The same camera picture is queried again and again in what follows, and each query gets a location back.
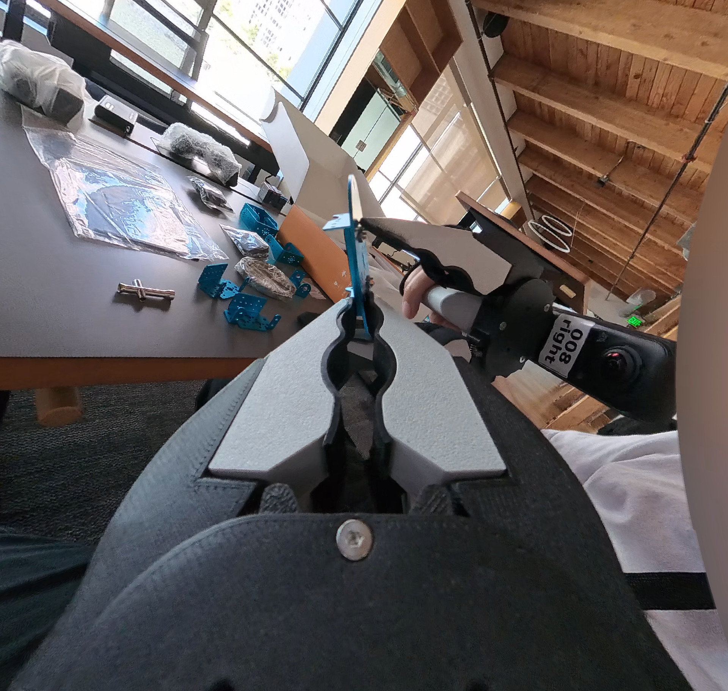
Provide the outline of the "small bag of screws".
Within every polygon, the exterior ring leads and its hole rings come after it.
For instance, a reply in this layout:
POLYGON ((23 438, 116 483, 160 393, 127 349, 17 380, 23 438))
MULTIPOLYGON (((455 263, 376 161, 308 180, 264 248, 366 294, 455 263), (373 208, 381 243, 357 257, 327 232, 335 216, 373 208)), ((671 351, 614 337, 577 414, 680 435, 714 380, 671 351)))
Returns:
POLYGON ((233 213, 233 208, 228 204, 228 199, 220 188, 196 176, 188 176, 187 180, 195 190, 199 201, 206 208, 222 213, 233 213))

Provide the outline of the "wooden bookshelf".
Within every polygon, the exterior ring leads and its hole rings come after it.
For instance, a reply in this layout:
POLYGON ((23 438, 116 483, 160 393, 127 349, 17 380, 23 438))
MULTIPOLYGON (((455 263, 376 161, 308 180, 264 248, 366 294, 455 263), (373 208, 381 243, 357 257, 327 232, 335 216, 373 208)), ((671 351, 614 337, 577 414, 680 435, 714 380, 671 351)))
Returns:
POLYGON ((385 75, 376 72, 377 55, 404 88, 395 102, 415 112, 462 41, 449 0, 383 0, 314 123, 330 134, 363 80, 394 93, 385 75))

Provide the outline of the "metal cross wrench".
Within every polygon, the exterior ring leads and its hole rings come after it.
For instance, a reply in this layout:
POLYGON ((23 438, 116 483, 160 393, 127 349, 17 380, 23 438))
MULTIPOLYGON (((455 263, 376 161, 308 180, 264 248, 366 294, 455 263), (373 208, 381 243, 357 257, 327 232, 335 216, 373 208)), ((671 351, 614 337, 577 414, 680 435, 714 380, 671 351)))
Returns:
POLYGON ((133 279, 130 284, 119 283, 116 288, 116 293, 119 295, 133 295, 140 302, 145 302, 150 298, 171 302, 176 297, 174 290, 145 286, 140 279, 133 279))

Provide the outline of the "person's white striped shirt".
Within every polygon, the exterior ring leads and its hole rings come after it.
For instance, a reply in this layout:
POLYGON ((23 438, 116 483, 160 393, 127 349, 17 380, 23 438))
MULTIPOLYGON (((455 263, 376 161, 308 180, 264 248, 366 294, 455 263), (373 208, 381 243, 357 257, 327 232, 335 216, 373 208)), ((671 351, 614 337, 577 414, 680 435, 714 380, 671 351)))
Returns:
POLYGON ((726 637, 690 518, 678 432, 543 430, 601 516, 652 629, 693 689, 727 689, 726 637))

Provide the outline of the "large clear plastic bag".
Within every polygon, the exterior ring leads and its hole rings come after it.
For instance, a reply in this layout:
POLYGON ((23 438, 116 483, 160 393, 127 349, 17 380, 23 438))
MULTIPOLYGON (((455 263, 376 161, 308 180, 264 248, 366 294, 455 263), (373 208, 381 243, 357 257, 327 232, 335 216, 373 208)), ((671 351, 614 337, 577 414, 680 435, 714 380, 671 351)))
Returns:
POLYGON ((227 258, 158 168, 75 135, 22 105, 23 130, 74 234, 191 261, 227 258))

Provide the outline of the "slatted chair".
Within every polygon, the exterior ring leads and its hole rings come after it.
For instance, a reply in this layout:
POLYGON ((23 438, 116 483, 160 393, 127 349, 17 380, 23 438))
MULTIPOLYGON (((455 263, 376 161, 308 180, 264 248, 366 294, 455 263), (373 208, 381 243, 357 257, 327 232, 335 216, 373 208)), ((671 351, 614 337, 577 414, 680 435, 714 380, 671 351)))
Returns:
POLYGON ((197 79, 218 0, 105 0, 102 21, 145 56, 197 79))

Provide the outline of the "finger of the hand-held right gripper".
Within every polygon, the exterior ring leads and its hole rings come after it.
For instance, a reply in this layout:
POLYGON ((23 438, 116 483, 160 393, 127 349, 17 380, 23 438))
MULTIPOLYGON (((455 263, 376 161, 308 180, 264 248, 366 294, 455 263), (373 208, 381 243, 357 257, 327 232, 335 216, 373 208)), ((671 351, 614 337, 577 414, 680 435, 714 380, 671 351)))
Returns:
POLYGON ((362 218, 373 236, 419 260, 436 285, 483 298, 515 292, 510 281, 513 265, 466 229, 394 218, 362 218))

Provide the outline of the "small bag of dark parts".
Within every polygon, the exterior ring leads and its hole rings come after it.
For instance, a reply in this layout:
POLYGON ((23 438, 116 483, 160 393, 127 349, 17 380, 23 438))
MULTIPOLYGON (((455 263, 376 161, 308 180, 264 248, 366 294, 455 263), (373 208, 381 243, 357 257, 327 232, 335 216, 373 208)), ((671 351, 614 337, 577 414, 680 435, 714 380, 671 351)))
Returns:
POLYGON ((233 228, 225 223, 221 224, 221 230, 232 241, 242 257, 263 261, 269 258, 270 247, 268 242, 255 231, 233 228))

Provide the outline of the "blue round metal plate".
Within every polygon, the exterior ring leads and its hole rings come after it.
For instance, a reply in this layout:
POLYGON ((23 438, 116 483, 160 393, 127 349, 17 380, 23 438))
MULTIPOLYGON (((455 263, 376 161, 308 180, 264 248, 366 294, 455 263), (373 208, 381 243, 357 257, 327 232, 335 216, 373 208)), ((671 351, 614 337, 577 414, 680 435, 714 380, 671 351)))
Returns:
POLYGON ((341 216, 341 219, 350 268, 350 293, 356 318, 361 323, 360 339, 371 341, 369 319, 366 315, 366 298, 369 293, 369 255, 360 226, 362 206, 358 182, 354 174, 349 175, 347 180, 347 207, 348 210, 341 216))

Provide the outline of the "small black box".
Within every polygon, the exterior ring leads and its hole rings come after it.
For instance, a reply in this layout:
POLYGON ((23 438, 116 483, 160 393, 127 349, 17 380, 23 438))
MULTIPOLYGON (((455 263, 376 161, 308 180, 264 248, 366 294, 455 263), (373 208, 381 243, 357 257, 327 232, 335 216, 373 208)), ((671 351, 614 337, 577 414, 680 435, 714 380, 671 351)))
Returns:
POLYGON ((129 137, 138 122, 139 113, 111 95, 104 95, 96 103, 94 117, 124 137, 129 137))

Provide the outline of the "grey desk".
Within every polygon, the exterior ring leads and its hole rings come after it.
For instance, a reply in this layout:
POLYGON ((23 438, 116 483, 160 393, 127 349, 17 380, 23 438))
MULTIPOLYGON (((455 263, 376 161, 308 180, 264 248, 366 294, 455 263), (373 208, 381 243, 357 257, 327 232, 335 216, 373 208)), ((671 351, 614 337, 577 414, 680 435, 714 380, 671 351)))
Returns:
POLYGON ((232 378, 323 313, 327 297, 268 301, 273 331, 226 322, 226 303, 197 286, 204 263, 74 235, 50 174, 2 93, 2 390, 232 378), (174 290, 167 302, 119 295, 119 283, 174 290))

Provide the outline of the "open white cardboard box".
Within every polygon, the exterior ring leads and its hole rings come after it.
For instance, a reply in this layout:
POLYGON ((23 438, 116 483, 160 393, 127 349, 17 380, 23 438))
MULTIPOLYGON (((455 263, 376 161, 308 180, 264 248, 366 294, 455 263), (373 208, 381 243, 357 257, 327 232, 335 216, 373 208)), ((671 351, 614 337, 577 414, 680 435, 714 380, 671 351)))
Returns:
POLYGON ((323 231, 323 226, 348 213, 350 175, 358 182, 363 215, 383 218, 384 211, 354 159, 277 90, 271 90, 260 124, 293 200, 279 239, 296 246, 304 270, 338 302, 349 296, 349 261, 342 249, 343 231, 323 231))

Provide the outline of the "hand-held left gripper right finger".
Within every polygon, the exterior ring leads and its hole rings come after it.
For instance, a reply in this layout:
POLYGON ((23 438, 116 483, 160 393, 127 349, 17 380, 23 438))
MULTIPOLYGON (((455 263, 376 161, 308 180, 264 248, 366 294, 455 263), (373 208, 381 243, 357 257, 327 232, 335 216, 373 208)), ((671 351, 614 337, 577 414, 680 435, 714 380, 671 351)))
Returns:
POLYGON ((383 385, 375 462, 409 513, 428 486, 501 480, 507 466, 452 355, 385 303, 370 304, 373 358, 383 385))

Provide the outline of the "person's dark trousers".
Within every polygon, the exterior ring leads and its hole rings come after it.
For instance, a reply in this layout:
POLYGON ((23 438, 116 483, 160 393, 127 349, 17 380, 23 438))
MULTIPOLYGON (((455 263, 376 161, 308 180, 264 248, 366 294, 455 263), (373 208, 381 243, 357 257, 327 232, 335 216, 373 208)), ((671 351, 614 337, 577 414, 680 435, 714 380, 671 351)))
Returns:
POLYGON ((1 689, 41 644, 75 595, 94 544, 1 529, 1 689))

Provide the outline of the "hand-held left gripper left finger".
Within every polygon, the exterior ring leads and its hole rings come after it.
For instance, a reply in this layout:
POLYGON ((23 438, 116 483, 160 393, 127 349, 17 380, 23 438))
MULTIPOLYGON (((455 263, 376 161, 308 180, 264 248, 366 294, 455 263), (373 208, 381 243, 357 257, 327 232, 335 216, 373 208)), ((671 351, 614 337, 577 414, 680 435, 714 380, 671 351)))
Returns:
POLYGON ((316 512, 355 507, 341 405, 354 331, 355 306, 342 299, 268 355, 208 464, 211 477, 284 484, 316 512))

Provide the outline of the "person's right hand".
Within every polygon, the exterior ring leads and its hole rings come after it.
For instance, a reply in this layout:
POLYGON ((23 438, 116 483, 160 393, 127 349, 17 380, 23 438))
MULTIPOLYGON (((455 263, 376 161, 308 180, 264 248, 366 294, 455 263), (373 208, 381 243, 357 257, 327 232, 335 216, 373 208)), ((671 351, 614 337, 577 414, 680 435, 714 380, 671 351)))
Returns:
MULTIPOLYGON (((405 278, 403 286, 402 311, 405 318, 415 320, 420 311, 422 300, 425 295, 435 286, 439 286, 421 265, 414 268, 405 278)), ((429 322, 435 325, 460 332, 460 329, 452 322, 445 319, 437 312, 431 312, 429 322)))

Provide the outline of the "wood-edged office desk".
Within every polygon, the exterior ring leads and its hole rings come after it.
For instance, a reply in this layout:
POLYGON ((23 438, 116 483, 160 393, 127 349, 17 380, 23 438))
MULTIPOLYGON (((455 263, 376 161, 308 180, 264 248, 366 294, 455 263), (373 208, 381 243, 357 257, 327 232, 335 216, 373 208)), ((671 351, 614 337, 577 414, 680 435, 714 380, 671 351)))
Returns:
POLYGON ((109 93, 141 109, 154 120, 182 122, 227 145, 252 164, 244 178, 251 183, 262 171, 275 175, 278 162, 253 120, 241 113, 211 85, 179 74, 145 56, 102 21, 105 0, 2 0, 6 4, 2 31, 19 41, 35 15, 34 2, 49 12, 47 38, 55 51, 72 60, 74 70, 109 93))

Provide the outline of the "large window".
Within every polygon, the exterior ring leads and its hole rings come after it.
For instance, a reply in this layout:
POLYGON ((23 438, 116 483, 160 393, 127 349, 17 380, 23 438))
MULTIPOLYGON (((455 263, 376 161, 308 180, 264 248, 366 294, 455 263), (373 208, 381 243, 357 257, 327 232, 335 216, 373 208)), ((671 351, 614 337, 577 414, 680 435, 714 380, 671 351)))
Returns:
MULTIPOLYGON (((200 82, 260 126, 271 89, 314 117, 381 0, 218 0, 200 82)), ((34 2, 29 28, 47 34, 34 2)))

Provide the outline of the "bubble-wrapped black item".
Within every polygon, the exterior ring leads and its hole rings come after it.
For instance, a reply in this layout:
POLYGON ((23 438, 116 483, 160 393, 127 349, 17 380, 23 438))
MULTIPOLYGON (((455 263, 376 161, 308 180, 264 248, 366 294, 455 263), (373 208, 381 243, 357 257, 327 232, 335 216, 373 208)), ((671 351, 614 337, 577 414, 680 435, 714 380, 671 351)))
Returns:
POLYGON ((234 152, 210 135, 175 122, 166 128, 155 146, 160 154, 191 162, 202 161, 213 179, 223 186, 236 186, 240 176, 241 164, 234 152))
POLYGON ((1 42, 1 88, 23 105, 78 130, 86 101, 85 80, 62 59, 1 42))

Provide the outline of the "small bag with brown coil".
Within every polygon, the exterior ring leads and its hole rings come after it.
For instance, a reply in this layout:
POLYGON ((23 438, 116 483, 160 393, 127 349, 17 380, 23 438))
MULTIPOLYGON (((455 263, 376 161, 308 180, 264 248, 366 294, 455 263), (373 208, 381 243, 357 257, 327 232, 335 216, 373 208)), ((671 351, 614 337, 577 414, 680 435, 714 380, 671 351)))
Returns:
POLYGON ((290 278, 274 264, 263 259, 243 257, 234 265, 234 270, 243 277, 248 286, 266 297, 285 301, 296 295, 297 287, 290 278))

